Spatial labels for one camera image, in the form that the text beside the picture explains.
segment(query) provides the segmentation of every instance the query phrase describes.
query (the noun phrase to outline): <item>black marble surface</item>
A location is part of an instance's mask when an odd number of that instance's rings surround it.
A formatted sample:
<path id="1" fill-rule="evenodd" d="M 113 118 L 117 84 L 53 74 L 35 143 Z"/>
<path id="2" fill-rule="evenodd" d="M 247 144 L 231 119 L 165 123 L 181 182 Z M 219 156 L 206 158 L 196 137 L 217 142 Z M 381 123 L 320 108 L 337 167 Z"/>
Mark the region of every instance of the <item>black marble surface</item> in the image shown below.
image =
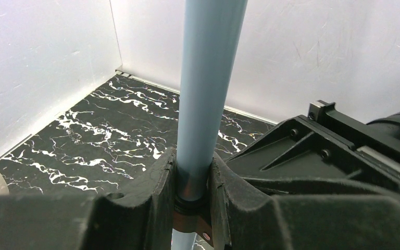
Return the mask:
<path id="1" fill-rule="evenodd" d="M 11 194 L 115 192 L 176 147 L 179 95 L 116 75 L 0 160 Z M 226 159 L 272 125 L 224 111 Z"/>

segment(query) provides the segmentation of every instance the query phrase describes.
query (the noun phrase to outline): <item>white wall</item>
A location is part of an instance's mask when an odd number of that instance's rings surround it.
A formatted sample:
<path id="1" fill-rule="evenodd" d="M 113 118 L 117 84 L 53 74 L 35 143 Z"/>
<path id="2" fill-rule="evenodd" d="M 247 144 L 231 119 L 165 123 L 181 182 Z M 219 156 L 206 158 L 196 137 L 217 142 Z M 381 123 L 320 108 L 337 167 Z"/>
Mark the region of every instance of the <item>white wall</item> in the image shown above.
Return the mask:
<path id="1" fill-rule="evenodd" d="M 111 3 L 123 70 L 178 89 L 184 0 Z M 227 105 L 281 121 L 318 99 L 400 110 L 400 0 L 248 0 Z"/>
<path id="2" fill-rule="evenodd" d="M 0 155 L 120 65 L 109 1 L 0 1 Z"/>

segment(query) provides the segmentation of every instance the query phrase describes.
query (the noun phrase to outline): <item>marble pattern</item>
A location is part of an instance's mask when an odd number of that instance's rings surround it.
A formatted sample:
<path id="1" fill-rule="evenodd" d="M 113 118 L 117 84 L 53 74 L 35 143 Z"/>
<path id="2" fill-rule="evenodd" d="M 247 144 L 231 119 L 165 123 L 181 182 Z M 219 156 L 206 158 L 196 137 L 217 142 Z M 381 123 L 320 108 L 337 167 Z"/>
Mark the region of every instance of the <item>marble pattern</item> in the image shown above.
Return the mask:
<path id="1" fill-rule="evenodd" d="M 116 75 L 0 160 L 11 194 L 110 193 L 176 147 L 179 95 Z M 226 159 L 272 125 L 226 111 Z"/>

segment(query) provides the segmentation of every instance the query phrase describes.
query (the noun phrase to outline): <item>pole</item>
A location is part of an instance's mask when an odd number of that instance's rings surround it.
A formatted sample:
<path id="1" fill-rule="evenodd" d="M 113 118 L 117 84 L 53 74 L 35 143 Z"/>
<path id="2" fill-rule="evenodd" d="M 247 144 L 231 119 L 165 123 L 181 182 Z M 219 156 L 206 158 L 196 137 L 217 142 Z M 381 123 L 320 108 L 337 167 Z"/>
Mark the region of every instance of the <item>pole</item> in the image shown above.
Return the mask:
<path id="1" fill-rule="evenodd" d="M 206 189 L 247 0 L 186 0 L 177 140 L 178 195 Z"/>

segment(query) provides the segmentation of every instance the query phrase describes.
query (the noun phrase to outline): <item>light blue cylinder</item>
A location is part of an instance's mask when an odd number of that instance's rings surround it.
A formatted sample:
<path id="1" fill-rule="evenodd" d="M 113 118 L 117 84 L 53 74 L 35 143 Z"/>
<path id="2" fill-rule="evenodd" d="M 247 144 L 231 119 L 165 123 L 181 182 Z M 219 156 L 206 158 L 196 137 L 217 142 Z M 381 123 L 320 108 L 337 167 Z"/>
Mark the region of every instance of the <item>light blue cylinder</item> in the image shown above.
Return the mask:
<path id="1" fill-rule="evenodd" d="M 206 188 L 247 0 L 186 0 L 177 140 L 178 195 Z"/>

